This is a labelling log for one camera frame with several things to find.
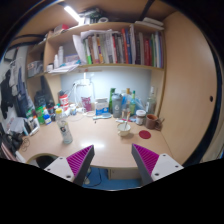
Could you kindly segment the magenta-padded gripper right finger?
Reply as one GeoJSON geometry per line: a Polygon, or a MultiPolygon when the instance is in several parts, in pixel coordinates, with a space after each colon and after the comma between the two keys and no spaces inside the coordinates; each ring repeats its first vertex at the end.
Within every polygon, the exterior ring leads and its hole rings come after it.
{"type": "Polygon", "coordinates": [[[132,145],[131,153],[137,164],[143,185],[164,178],[183,168],[182,165],[168,154],[163,153],[158,155],[137,144],[132,145]]]}

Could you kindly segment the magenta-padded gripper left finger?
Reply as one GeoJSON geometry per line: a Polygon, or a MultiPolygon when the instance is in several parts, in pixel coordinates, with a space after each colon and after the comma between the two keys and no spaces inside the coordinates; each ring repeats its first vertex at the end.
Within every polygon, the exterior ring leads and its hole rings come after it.
{"type": "Polygon", "coordinates": [[[67,158],[58,157],[45,171],[82,186],[94,155],[94,146],[90,145],[67,158]]]}

